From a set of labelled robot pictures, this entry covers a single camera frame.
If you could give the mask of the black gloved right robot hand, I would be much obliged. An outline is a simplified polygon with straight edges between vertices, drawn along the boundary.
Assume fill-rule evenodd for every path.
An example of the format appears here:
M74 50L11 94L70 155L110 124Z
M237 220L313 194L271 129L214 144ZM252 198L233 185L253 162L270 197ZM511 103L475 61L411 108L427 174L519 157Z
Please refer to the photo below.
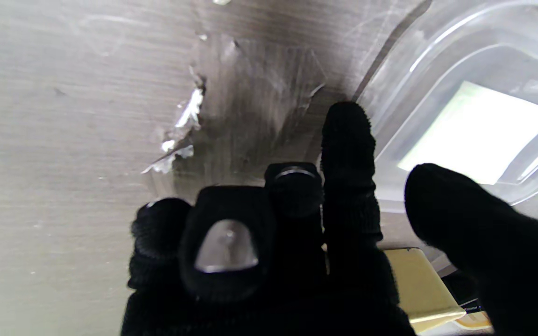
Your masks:
M321 169L271 164L263 187L165 198L132 223L122 336L414 336L375 197L375 139L355 102L329 108ZM538 336L538 220L427 163L405 184L414 233L475 282L496 336Z

